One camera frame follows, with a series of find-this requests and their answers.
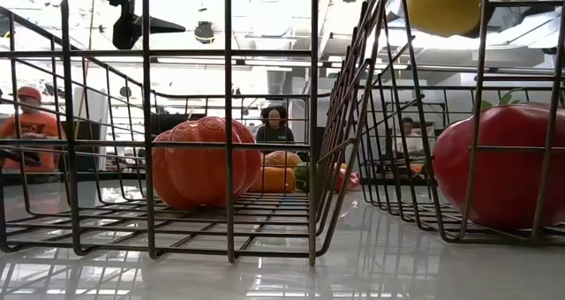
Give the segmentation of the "yellow lemon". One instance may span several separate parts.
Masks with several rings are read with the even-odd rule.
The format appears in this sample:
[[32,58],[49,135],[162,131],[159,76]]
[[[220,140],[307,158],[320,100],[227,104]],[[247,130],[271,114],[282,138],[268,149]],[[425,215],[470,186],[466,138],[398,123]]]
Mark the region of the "yellow lemon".
[[406,0],[411,26],[450,37],[469,32],[481,18],[482,0]]

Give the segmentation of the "red tomato with green calyx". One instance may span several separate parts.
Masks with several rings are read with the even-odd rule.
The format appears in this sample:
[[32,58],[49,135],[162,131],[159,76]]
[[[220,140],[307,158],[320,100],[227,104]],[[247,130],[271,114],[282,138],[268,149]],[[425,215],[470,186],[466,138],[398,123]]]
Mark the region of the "red tomato with green calyx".
[[507,101],[447,127],[433,146],[442,194],[471,221],[528,229],[534,221],[550,106]]

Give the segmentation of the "orange tomato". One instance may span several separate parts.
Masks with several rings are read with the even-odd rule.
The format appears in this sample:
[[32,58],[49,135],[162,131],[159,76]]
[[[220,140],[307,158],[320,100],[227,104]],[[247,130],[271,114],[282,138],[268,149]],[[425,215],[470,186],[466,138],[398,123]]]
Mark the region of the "orange tomato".
[[[158,141],[226,141],[225,120],[206,116],[184,121],[156,137]],[[176,209],[225,207],[227,154],[224,148],[155,147],[152,149],[153,187],[159,198]],[[233,151],[233,196],[247,192],[260,177],[261,152]]]

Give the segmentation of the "round orange fruit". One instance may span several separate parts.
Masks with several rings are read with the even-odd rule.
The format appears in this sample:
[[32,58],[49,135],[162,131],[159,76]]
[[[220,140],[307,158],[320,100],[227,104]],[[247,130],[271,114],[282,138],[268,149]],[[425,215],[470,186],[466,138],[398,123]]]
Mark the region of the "round orange fruit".
[[300,157],[288,151],[274,151],[264,155],[264,161],[268,166],[294,167],[302,163]]

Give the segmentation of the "green lime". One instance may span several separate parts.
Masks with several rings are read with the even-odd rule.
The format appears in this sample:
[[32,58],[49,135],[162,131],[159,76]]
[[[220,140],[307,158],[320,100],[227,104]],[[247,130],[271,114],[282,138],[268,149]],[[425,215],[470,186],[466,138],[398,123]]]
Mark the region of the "green lime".
[[303,192],[308,192],[310,187],[310,174],[307,162],[301,162],[293,168],[296,182],[295,187]]

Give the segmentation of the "black dome ceiling fixture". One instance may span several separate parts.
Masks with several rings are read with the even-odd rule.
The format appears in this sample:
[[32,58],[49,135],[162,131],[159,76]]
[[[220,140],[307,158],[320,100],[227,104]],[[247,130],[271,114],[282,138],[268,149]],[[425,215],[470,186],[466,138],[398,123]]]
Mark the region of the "black dome ceiling fixture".
[[199,21],[193,34],[194,38],[201,44],[208,45],[215,41],[215,33],[210,21]]

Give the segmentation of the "person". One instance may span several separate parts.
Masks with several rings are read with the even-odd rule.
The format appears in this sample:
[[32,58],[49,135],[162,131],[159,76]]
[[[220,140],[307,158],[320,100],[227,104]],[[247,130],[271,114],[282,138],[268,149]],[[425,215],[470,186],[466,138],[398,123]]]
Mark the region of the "person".
[[[17,90],[22,113],[19,114],[20,135],[23,139],[66,139],[63,127],[54,115],[36,109],[41,106],[41,93],[34,87],[22,86]],[[39,152],[41,165],[26,166],[28,172],[48,172],[58,169],[60,154]]]
[[424,156],[422,131],[420,127],[415,124],[412,118],[404,117],[402,119],[402,128],[404,137],[399,134],[395,138],[393,154],[402,156],[404,155],[404,149],[406,149],[409,155]]
[[258,142],[294,143],[294,135],[287,125],[287,111],[283,106],[270,106],[261,111],[262,125],[255,133]]

